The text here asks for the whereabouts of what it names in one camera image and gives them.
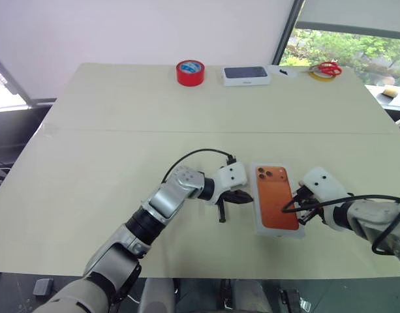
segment wire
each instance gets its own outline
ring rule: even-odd
[[[172,166],[169,168],[169,170],[166,172],[165,176],[163,177],[162,183],[164,183],[164,182],[166,181],[166,178],[168,178],[170,172],[171,172],[182,160],[184,160],[185,158],[189,157],[190,155],[193,155],[193,154],[198,153],[198,152],[203,152],[203,151],[211,151],[211,152],[220,153],[220,154],[222,154],[222,155],[226,155],[226,156],[229,158],[229,160],[234,158],[230,153],[227,153],[227,152],[224,152],[224,151],[221,151],[221,150],[217,150],[217,149],[204,148],[204,149],[198,149],[198,150],[191,151],[190,153],[187,153],[187,154],[184,155],[182,158],[180,158],[178,161],[176,161],[175,163],[172,164]]]
[[[127,297],[129,299],[131,299],[134,303],[137,303],[138,305],[140,304],[140,301],[137,301],[136,299],[134,299],[131,295],[127,295]]]
[[[382,195],[382,194],[364,194],[361,196],[350,196],[350,197],[340,198],[340,199],[336,199],[336,200],[330,200],[330,201],[325,201],[325,202],[320,202],[320,203],[315,203],[315,204],[304,205],[304,206],[300,207],[299,209],[287,209],[289,206],[291,206],[295,202],[294,200],[292,200],[283,207],[282,212],[283,213],[301,212],[301,211],[317,209],[318,207],[324,207],[327,205],[348,202],[348,201],[354,201],[354,200],[363,200],[363,199],[384,199],[384,200],[393,200],[393,201],[400,203],[400,198],[398,198],[398,197],[386,196],[386,195]]]
[[[378,246],[381,242],[397,227],[398,223],[400,223],[400,212],[393,219],[393,221],[388,225],[388,227],[374,240],[372,244],[372,252],[375,254],[380,254],[381,256],[393,256],[394,253],[388,251],[380,251],[378,250]]]

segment tape roll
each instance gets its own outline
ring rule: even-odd
[[[195,60],[185,60],[176,66],[176,78],[181,85],[193,87],[204,81],[204,64]]]

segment floor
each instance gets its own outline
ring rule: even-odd
[[[73,276],[0,274],[0,313],[32,312],[49,297],[32,295],[36,279],[54,278],[54,290],[77,279]],[[288,312],[279,299],[278,290],[298,289],[301,297],[311,302],[311,312],[321,313],[400,313],[400,277],[344,280],[262,280],[274,313]],[[144,286],[140,278],[130,295],[139,300]],[[220,280],[183,279],[177,313],[215,310]],[[126,298],[119,312],[137,312],[138,305]]]

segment white table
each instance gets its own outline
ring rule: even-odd
[[[167,66],[80,67],[0,188],[0,271],[80,275],[169,165],[200,147],[287,164],[295,181],[323,166],[355,194],[400,195],[399,129],[351,71],[330,83],[303,74],[231,88],[217,73],[186,88]],[[210,153],[186,161],[209,175],[223,164]],[[317,218],[304,239],[281,239],[254,234],[251,203],[227,215],[220,224],[216,207],[187,201],[142,276],[400,276],[396,258]]]

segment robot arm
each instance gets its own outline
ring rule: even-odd
[[[323,168],[314,168],[300,182],[295,201],[301,209],[284,212],[307,211],[300,222],[305,224],[315,215],[320,215],[325,224],[334,230],[352,230],[356,235],[367,239],[373,244],[373,252],[384,255],[395,255],[400,260],[400,201],[377,202],[366,200],[369,196],[353,197],[351,201],[332,201],[349,198],[344,186]],[[390,196],[373,195],[371,198],[400,200]],[[327,201],[336,202],[323,205]],[[391,224],[391,231],[384,233]]]
[[[36,313],[101,313],[126,297],[142,270],[152,242],[182,208],[185,199],[200,198],[215,204],[221,195],[247,182],[242,163],[221,168],[213,178],[178,166],[166,182],[93,255],[84,276],[71,282]]]

